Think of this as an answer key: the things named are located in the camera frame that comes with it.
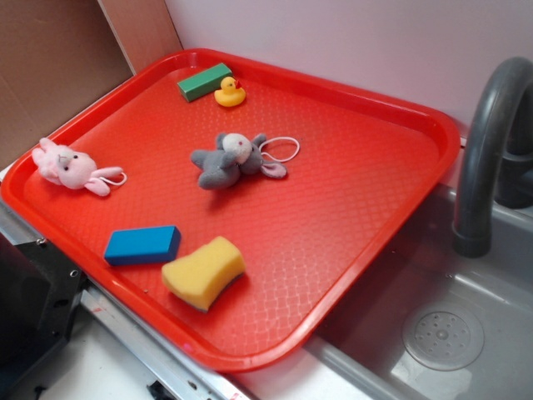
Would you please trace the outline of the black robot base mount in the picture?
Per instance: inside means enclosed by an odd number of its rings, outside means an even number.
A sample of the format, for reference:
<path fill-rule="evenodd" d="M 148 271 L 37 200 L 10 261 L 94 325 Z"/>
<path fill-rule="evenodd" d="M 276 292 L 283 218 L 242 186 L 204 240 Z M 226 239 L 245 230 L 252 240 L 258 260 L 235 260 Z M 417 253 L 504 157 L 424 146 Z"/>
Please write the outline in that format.
<path fill-rule="evenodd" d="M 53 243 L 1 237 L 1 398 L 70 340 L 85 275 Z"/>

